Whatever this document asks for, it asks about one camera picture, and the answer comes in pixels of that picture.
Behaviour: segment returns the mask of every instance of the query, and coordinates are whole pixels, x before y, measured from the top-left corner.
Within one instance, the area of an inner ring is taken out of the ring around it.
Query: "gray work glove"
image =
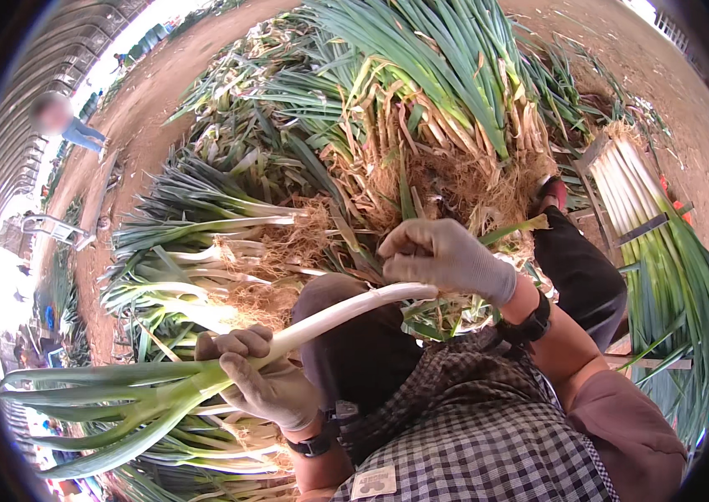
[[[453,219],[410,219],[385,238],[383,274],[392,280],[476,293],[501,307],[514,295],[516,270]]]
[[[282,430],[303,429],[319,413],[319,390],[287,357],[280,357],[259,371],[246,360],[247,356],[267,356],[272,338],[271,330],[260,325],[235,329],[214,339],[201,334],[195,343],[195,359],[219,357],[221,369],[235,382],[220,395],[233,407],[271,420]]]

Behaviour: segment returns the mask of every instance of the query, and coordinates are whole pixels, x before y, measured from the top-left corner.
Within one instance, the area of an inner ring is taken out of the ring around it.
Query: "black pants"
[[[535,257],[559,291],[559,306],[595,341],[611,342],[625,310],[626,287],[617,269],[554,206],[545,209],[550,230],[535,231]],[[311,280],[293,307],[293,320],[359,295],[367,286],[343,274]],[[304,344],[305,375],[320,389],[325,407],[356,404],[361,416],[384,404],[416,367],[422,349],[400,329],[398,305],[385,305]]]

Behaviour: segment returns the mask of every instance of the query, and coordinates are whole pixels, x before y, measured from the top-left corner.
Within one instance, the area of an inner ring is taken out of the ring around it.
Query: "gloved hand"
[[[497,307],[506,304],[514,295],[514,267],[495,258],[487,247],[453,219],[402,222],[388,234],[377,252],[388,259],[383,274],[392,280],[477,293]]]
[[[287,357],[280,357],[259,371],[246,360],[246,356],[267,356],[272,338],[271,330],[260,325],[235,329],[214,339],[204,333],[195,343],[195,359],[219,357],[221,369],[235,382],[220,395],[233,407],[271,420],[282,430],[303,429],[319,413],[319,390]]]

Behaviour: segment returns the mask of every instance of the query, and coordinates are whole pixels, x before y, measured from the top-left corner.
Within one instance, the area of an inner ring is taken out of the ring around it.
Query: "brown sleeve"
[[[678,490],[684,445],[659,408],[622,374],[592,375],[567,420],[595,445],[623,502],[667,500]]]

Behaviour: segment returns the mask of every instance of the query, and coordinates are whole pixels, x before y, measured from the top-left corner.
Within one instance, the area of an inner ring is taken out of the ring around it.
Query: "checkered shirt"
[[[342,425],[341,443],[373,451],[358,472],[394,466],[397,490],[380,502],[619,500],[541,373],[492,328],[428,348],[380,409]],[[350,500],[353,482],[331,500]]]

